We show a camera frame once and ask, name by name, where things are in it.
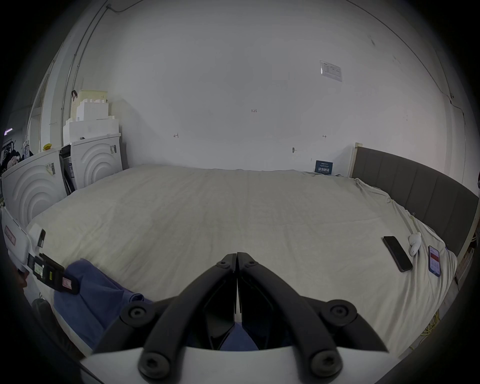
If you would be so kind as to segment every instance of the blue cloth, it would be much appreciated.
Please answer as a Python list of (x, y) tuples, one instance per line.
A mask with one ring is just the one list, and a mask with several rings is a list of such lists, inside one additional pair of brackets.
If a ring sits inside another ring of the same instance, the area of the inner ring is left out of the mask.
[(220, 347), (221, 351), (257, 351), (258, 347), (243, 329), (240, 323), (235, 323), (233, 331)]
[(70, 264), (65, 270), (80, 284), (78, 295), (55, 291), (54, 307), (75, 333), (95, 349), (108, 326), (131, 301), (146, 301), (113, 281), (85, 259)]

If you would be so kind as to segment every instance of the gray upholstered headboard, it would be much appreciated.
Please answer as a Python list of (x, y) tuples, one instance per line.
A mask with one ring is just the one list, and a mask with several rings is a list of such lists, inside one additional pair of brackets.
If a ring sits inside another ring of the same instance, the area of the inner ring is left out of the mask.
[(364, 147), (356, 151), (351, 176), (387, 192), (459, 256), (477, 210), (477, 196), (452, 178), (415, 161)]

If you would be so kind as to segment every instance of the red label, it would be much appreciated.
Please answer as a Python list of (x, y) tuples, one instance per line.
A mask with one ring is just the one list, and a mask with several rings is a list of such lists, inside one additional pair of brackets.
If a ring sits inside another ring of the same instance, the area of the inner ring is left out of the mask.
[(15, 236), (13, 235), (12, 231), (10, 231), (10, 230), (8, 229), (7, 226), (5, 226), (5, 235), (7, 235), (8, 240), (10, 240), (13, 245), (16, 244), (17, 239), (16, 239)]
[(66, 279), (66, 278), (62, 277), (62, 279), (61, 279), (61, 284), (62, 284), (65, 288), (72, 289), (72, 281), (69, 280), (69, 279)]

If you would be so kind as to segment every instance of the screw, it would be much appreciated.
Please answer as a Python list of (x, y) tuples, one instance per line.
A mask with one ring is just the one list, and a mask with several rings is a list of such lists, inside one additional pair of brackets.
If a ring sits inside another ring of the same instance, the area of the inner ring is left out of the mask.
[(310, 363), (310, 369), (318, 377), (329, 377), (342, 369), (342, 360), (334, 350), (318, 352)]
[(145, 309), (140, 307), (132, 308), (129, 312), (129, 315), (133, 319), (138, 319), (139, 317), (143, 317), (146, 314)]
[(345, 317), (348, 315), (348, 309), (345, 308), (343, 305), (336, 305), (332, 307), (330, 310), (331, 313), (333, 313), (337, 317)]
[(226, 261), (219, 261), (218, 263), (216, 263), (216, 265), (220, 268), (229, 268), (230, 267), (230, 263), (226, 262)]
[(159, 353), (147, 352), (140, 357), (138, 369), (151, 379), (163, 379), (170, 374), (170, 363)]

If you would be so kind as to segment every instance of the white bedsheet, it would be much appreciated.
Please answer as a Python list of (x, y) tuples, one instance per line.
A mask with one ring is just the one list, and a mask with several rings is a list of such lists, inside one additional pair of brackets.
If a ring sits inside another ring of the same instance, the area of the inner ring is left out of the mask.
[[(247, 252), (303, 296), (352, 302), (397, 356), (426, 327), (456, 269), (454, 254), (387, 193), (293, 170), (141, 166), (74, 192), (33, 222), (58, 263), (85, 258), (151, 300), (178, 295), (227, 253)], [(382, 236), (396, 236), (408, 253), (418, 231), (420, 254), (401, 273)], [(440, 252), (441, 277), (428, 271), (429, 245)]]

